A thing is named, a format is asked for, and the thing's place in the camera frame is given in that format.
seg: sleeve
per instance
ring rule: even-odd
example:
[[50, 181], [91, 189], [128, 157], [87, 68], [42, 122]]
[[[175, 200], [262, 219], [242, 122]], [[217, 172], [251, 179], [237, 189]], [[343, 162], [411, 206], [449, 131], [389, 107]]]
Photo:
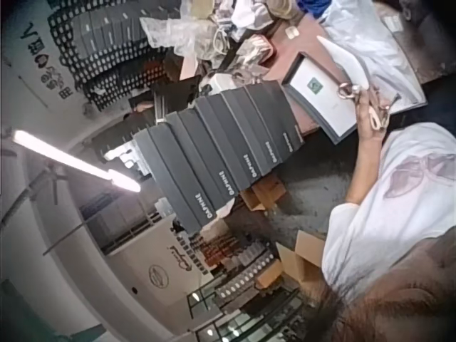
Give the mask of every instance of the sleeve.
[[321, 270], [326, 282], [330, 285], [336, 281], [334, 276], [341, 268], [343, 260], [346, 259], [353, 236], [351, 223], [358, 210], [359, 205], [344, 203], [335, 207], [329, 216], [328, 235], [323, 250]]

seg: brown cardboard box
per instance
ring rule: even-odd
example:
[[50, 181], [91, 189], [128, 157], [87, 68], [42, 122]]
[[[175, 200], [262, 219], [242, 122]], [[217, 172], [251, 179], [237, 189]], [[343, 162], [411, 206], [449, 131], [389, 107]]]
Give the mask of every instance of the brown cardboard box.
[[305, 279], [305, 260], [292, 250], [276, 243], [277, 250], [279, 251], [280, 260], [284, 273], [288, 274], [297, 282], [304, 281]]
[[321, 268], [325, 241], [303, 231], [298, 232], [294, 251], [300, 257]]
[[275, 260], [255, 279], [256, 287], [258, 289], [270, 287], [280, 277], [283, 270], [280, 260]]
[[318, 301], [324, 286], [321, 269], [281, 244], [276, 246], [284, 273], [296, 280], [309, 298]]

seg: green logo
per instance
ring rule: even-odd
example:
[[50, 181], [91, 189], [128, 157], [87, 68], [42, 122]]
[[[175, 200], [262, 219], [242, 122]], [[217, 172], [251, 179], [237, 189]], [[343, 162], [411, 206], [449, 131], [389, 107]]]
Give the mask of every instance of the green logo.
[[318, 94], [321, 89], [323, 89], [323, 85], [314, 77], [311, 79], [307, 86], [315, 95]]

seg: logo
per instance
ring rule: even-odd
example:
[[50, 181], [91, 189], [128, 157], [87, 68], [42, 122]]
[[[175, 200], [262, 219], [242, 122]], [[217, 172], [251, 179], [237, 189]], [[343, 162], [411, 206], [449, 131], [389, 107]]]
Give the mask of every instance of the logo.
[[202, 211], [206, 214], [208, 219], [212, 218], [212, 213], [206, 205], [206, 202], [202, 199], [201, 194], [196, 194], [195, 198], [198, 200], [199, 205], [201, 206]]
[[266, 147], [268, 148], [269, 154], [271, 155], [272, 162], [277, 162], [276, 155], [274, 154], [274, 151], [272, 150], [271, 144], [269, 141], [266, 141]]
[[222, 178], [223, 184], [225, 184], [225, 187], [227, 188], [229, 195], [233, 196], [234, 190], [233, 190], [233, 187], [229, 184], [227, 176], [225, 175], [225, 172], [220, 171], [219, 176]]
[[285, 143], [288, 146], [288, 151], [293, 152], [293, 146], [291, 146], [290, 139], [288, 139], [288, 134], [286, 134], [284, 132], [283, 136], [284, 136], [284, 139], [285, 139]]
[[171, 254], [176, 259], [179, 268], [187, 272], [190, 272], [192, 270], [192, 265], [186, 260], [185, 254], [179, 253], [176, 246], [168, 247], [168, 249], [171, 251]]
[[313, 77], [309, 81], [309, 84], [307, 85], [307, 88], [312, 90], [312, 93], [314, 93], [316, 95], [316, 94], [320, 93], [321, 89], [323, 89], [323, 85], [316, 78]]
[[159, 289], [166, 289], [170, 284], [170, 278], [166, 271], [158, 265], [149, 267], [149, 279], [153, 286]]
[[304, 142], [304, 140], [302, 139], [301, 132], [299, 132], [299, 127], [298, 127], [298, 125], [295, 125], [295, 126], [294, 126], [294, 129], [296, 130], [296, 134], [298, 135], [299, 142], [302, 144], [302, 143]]
[[252, 174], [252, 177], [255, 178], [257, 176], [257, 172], [254, 169], [254, 166], [252, 165], [252, 162], [250, 161], [250, 158], [248, 155], [244, 155], [245, 162], [247, 163], [247, 167], [250, 170], [250, 173]]

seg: circular logo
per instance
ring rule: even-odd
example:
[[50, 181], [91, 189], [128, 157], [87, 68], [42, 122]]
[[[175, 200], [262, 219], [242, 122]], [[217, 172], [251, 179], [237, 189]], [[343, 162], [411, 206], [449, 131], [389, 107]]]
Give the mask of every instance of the circular logo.
[[159, 289], [166, 289], [170, 284], [170, 279], [166, 271], [158, 265], [149, 267], [149, 279], [153, 286]]

